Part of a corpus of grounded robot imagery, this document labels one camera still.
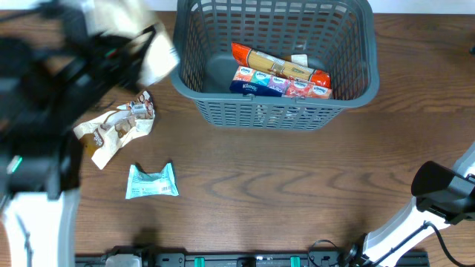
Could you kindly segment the teal snack packet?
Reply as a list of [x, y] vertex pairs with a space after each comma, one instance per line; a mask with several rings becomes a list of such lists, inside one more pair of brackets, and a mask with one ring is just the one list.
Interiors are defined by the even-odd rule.
[[127, 200], [138, 197], [166, 195], [177, 197], [180, 195], [174, 169], [171, 162], [158, 173], [146, 174], [135, 165], [131, 165], [128, 175], [128, 183], [125, 193]]

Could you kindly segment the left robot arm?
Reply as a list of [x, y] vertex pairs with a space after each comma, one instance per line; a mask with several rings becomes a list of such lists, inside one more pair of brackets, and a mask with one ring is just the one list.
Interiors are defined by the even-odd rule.
[[13, 266], [73, 266], [83, 147], [74, 122], [110, 89], [137, 92], [149, 25], [132, 38], [88, 34], [81, 10], [53, 2], [36, 12], [60, 19], [65, 43], [33, 49], [1, 39], [1, 217]]

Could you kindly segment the beige snack bag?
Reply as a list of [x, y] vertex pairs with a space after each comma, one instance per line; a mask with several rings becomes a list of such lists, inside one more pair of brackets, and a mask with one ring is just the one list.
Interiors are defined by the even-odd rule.
[[307, 67], [308, 66], [308, 57], [307, 54], [295, 54], [290, 56], [291, 63]]
[[102, 170], [119, 149], [133, 139], [148, 135], [154, 119], [153, 99], [145, 90], [137, 99], [77, 125], [73, 132], [85, 153]]
[[129, 49], [145, 49], [138, 82], [150, 86], [167, 77], [180, 58], [163, 22], [141, 0], [93, 0], [88, 31], [131, 40]]

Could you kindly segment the blue Kleenex tissue pack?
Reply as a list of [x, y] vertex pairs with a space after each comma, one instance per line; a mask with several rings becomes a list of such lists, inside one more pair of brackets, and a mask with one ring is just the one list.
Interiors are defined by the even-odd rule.
[[249, 67], [240, 66], [229, 86], [232, 93], [255, 96], [305, 97], [329, 99], [333, 93], [331, 88], [283, 79]]

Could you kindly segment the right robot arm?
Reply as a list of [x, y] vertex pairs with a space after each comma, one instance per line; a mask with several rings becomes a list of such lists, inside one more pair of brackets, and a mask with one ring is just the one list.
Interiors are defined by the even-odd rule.
[[402, 256], [431, 234], [456, 266], [440, 231], [463, 220], [474, 219], [474, 146], [446, 168], [425, 162], [413, 179], [410, 201], [381, 228], [353, 245], [342, 265], [395, 266]]

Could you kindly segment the grey plastic basket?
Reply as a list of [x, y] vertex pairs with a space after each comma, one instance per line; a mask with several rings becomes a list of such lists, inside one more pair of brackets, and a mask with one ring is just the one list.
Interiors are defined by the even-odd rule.
[[[373, 11], [367, 1], [179, 1], [175, 89], [212, 125], [313, 131], [379, 91]], [[238, 64], [232, 44], [272, 56], [305, 54], [328, 72], [329, 99], [253, 96], [230, 91]]]

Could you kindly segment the red spaghetti packet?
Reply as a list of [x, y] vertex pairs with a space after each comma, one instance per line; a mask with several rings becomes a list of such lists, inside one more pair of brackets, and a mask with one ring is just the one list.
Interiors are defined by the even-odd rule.
[[232, 43], [232, 55], [241, 66], [250, 67], [284, 79], [309, 82], [331, 88], [330, 75], [325, 71], [288, 62], [234, 42]]

